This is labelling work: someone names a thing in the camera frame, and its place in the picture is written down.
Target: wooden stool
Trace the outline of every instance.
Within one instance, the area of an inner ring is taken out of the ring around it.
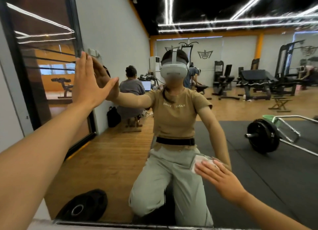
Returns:
[[[140,119],[136,117],[130,118],[126,120],[126,124],[123,126],[123,133],[128,132],[141,132],[141,128],[144,122],[144,118],[141,117]]]
[[[278,109],[277,112],[291,112],[291,110],[285,108],[285,104],[292,99],[284,97],[273,97],[273,99],[275,99],[275,105],[268,109]]]

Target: light green pants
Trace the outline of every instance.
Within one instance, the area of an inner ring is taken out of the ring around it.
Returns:
[[[161,207],[165,201],[164,190],[172,179],[177,224],[213,226],[202,178],[189,169],[196,152],[199,150],[152,149],[130,193],[129,206],[133,212],[144,216]]]

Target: beige t-shirt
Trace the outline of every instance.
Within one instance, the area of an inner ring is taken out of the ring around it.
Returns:
[[[194,137],[194,123],[197,112],[212,104],[200,93],[185,88],[178,96],[172,96],[165,91],[167,102],[162,90],[146,92],[151,98],[154,113],[154,135],[167,139],[191,139]]]

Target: black belt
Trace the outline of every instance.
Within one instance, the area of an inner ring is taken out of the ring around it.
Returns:
[[[191,139],[166,139],[166,138],[157,137],[156,142],[161,143],[161,144],[165,144],[165,145],[190,145],[190,146],[193,146],[196,144],[194,138],[191,138]]]

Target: window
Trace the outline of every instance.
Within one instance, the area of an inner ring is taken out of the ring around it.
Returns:
[[[63,70],[52,70],[53,74],[65,74],[63,64],[52,64],[53,68],[61,68]]]
[[[45,68],[50,68],[51,65],[39,65],[39,67],[45,67]],[[52,70],[51,69],[40,69],[41,75],[52,75]]]
[[[66,66],[66,69],[75,70],[75,63],[66,63],[65,66]],[[67,70],[66,72],[67,72],[67,74],[74,74],[75,73],[75,71],[70,71],[70,70]]]

